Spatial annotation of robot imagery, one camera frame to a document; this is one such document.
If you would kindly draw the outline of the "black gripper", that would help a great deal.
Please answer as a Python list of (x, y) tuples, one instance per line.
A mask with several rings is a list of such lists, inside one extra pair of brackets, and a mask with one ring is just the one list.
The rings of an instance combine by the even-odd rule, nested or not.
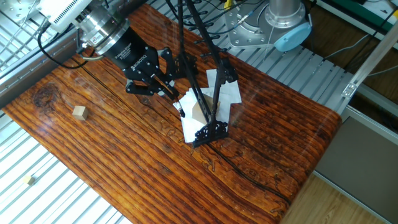
[[(165, 72), (159, 69), (159, 57), (165, 60)], [(109, 49), (109, 59), (123, 70), (126, 92), (134, 95), (168, 96), (176, 100), (179, 92), (175, 81), (186, 78), (178, 57), (173, 57), (170, 48), (156, 50), (134, 31), (127, 30)]]

